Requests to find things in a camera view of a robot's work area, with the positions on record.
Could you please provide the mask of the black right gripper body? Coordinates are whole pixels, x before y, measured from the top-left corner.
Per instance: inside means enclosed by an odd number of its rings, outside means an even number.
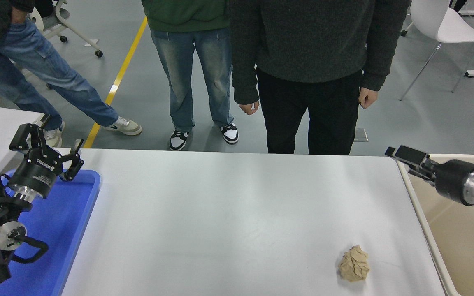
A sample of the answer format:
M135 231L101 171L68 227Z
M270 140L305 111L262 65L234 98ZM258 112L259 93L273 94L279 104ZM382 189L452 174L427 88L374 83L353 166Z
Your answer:
M465 206L474 205L474 194L466 193L468 175L474 164L463 160L449 160L434 168L435 188L439 195Z

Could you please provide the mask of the person's left hand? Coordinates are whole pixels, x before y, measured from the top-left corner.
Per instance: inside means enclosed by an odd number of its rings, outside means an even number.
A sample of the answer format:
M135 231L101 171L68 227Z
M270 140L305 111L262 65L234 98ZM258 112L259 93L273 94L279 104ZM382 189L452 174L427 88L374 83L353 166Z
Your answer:
M360 88L358 103L363 109L369 108L378 99L379 92L364 87Z

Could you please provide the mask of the person's right hand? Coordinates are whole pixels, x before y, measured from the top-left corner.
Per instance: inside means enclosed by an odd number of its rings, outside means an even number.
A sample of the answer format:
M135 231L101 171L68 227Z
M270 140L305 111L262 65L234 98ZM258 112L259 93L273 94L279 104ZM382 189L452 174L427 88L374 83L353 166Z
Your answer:
M251 116L256 113L260 108L260 102L256 101L250 104L239 104L239 108L247 115Z

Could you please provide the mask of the person's hand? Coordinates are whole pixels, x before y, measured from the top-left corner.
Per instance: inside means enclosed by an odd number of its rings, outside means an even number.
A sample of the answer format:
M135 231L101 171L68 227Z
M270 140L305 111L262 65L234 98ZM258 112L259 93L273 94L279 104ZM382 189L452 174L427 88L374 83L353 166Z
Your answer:
M11 24L23 24L28 18L28 12L22 11L19 8L12 7Z

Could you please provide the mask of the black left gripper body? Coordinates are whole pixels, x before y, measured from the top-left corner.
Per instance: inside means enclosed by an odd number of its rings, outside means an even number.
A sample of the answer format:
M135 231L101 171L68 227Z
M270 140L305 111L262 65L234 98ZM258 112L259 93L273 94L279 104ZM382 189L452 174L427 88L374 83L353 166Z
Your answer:
M61 154L57 150L32 148L8 181L8 187L15 192L27 188L45 199L62 171Z

